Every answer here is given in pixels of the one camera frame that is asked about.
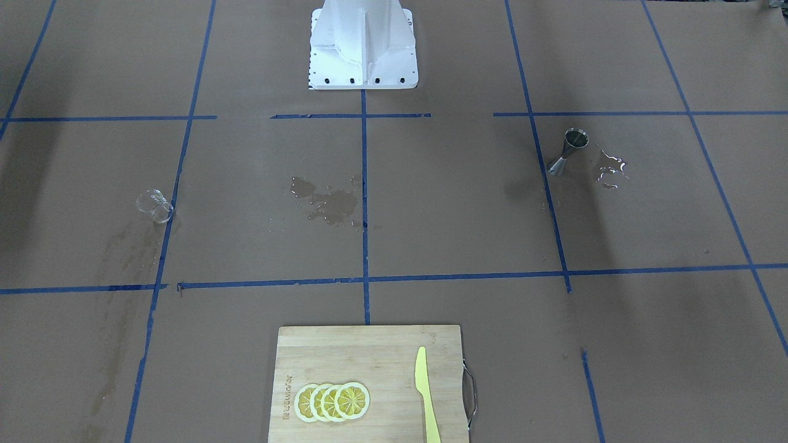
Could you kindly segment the steel jigger measuring cup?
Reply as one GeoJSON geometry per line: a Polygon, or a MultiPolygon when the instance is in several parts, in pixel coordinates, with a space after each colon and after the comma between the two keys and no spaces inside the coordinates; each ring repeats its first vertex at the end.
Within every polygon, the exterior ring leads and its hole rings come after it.
{"type": "Polygon", "coordinates": [[[563,137],[563,147],[559,157],[548,168],[548,174],[559,177],[563,174],[569,157],[582,151],[589,144],[589,135],[584,129],[569,128],[563,137]]]}

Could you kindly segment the clear glass beaker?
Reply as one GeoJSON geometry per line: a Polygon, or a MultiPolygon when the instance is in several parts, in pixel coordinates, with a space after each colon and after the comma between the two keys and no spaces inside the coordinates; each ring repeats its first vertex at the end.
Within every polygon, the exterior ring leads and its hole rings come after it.
{"type": "Polygon", "coordinates": [[[147,189],[140,193],[135,200],[135,207],[160,225],[168,223],[174,216],[174,205],[158,189],[147,189]]]}

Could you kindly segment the bamboo cutting board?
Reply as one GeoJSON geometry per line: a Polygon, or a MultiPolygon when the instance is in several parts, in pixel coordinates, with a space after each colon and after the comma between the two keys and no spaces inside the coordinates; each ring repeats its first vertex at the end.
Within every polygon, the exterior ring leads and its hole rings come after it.
{"type": "Polygon", "coordinates": [[[417,350],[426,347],[430,389],[441,442],[467,442],[462,335],[458,325],[283,326],[272,387],[270,442],[426,442],[417,350]],[[357,420],[296,417],[304,385],[366,385],[371,403],[357,420]]]}

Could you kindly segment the lemon slice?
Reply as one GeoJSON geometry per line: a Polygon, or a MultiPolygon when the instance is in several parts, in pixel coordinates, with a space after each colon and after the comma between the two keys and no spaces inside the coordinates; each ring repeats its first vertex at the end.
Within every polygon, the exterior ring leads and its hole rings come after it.
{"type": "Polygon", "coordinates": [[[315,413],[312,412],[312,394],[318,385],[310,383],[301,387],[296,393],[295,397],[295,414],[302,421],[306,423],[313,423],[318,421],[315,413]]]}
{"type": "Polygon", "coordinates": [[[332,421],[333,423],[341,423],[341,421],[345,421],[344,416],[338,412],[336,404],[337,395],[341,388],[341,385],[330,385],[327,387],[327,389],[324,390],[319,403],[319,406],[321,407],[321,414],[327,419],[327,421],[332,421]]]}
{"type": "Polygon", "coordinates": [[[343,384],[337,390],[334,407],[344,420],[357,420],[366,414],[371,403],[371,393],[366,385],[357,381],[343,384]]]}
{"type": "Polygon", "coordinates": [[[312,393],[310,393],[310,400],[309,400],[309,408],[310,412],[312,413],[313,418],[316,421],[329,421],[326,415],[324,414],[323,409],[323,396],[327,389],[330,387],[330,383],[325,383],[322,385],[316,385],[312,393]]]}

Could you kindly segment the yellow plastic knife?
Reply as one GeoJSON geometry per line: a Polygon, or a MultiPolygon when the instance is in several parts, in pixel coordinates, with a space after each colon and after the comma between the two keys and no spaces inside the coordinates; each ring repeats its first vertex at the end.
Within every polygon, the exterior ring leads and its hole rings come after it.
{"type": "Polygon", "coordinates": [[[417,392],[422,396],[426,442],[441,442],[441,435],[433,408],[425,346],[420,346],[417,350],[416,362],[414,363],[414,381],[416,381],[417,392]]]}

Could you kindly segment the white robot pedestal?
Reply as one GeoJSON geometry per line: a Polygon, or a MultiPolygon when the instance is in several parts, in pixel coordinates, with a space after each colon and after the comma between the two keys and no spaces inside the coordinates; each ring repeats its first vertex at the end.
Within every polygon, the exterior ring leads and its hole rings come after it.
{"type": "Polygon", "coordinates": [[[413,14],[399,1],[326,1],[310,20],[308,87],[401,90],[419,84],[413,14]]]}

